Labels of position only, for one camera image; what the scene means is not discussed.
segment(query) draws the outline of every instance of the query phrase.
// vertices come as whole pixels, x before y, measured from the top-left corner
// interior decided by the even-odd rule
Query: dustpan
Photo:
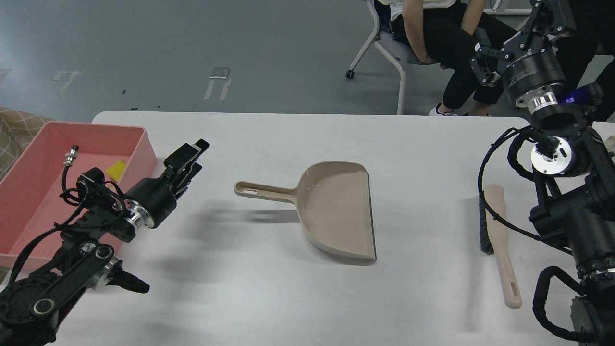
[[[292,189],[238,182],[235,194],[292,203],[317,248],[343,257],[376,259],[369,176],[358,163],[317,163]]]

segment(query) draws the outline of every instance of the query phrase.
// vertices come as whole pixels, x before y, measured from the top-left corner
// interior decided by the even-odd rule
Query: gray floor
[[[0,106],[78,122],[136,108],[394,114],[399,74],[376,49],[344,77],[370,31],[360,0],[0,0]],[[597,60],[587,80],[608,63]],[[219,66],[226,93],[217,81],[206,99]],[[404,113],[426,114],[450,71],[407,71]],[[506,97],[492,113],[526,116]]]

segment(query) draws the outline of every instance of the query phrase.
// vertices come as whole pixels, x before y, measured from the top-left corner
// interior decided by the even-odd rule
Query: pink plastic box
[[[126,192],[150,177],[156,166],[156,154],[142,127],[47,123],[0,181],[0,267],[12,267],[26,244],[74,212],[74,206],[58,197],[65,155],[73,145],[79,145],[79,152],[68,170],[67,188],[74,188],[79,175],[89,169],[104,171],[125,159],[126,168],[117,183]],[[109,234],[100,241],[116,250],[121,244]],[[48,236],[32,252],[24,269],[31,271],[47,263],[61,245],[59,232]]]

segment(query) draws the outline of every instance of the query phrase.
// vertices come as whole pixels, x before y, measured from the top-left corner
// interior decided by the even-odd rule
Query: person
[[[492,47],[501,48],[516,31],[483,13],[486,0],[395,0],[391,7],[391,31],[409,44],[416,57],[425,64],[440,63],[454,73],[444,94],[429,115],[456,115],[474,93],[472,108],[465,115],[488,116],[492,105],[504,92],[501,82],[495,87],[479,85],[470,66],[476,55],[477,27],[485,29]]]
[[[600,73],[596,82],[605,95],[593,114],[594,120],[606,121],[615,112],[615,29],[611,20],[615,15],[613,0],[569,0],[577,31],[570,37],[556,41],[557,61],[567,83],[560,95],[566,96],[579,87],[579,82],[602,44],[612,60]]]

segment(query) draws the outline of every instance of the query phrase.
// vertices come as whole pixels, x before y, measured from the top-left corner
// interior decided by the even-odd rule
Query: white shirt
[[[391,5],[391,20],[402,13],[403,0],[378,0],[385,5]],[[445,9],[451,7],[456,0],[424,0],[424,9]]]

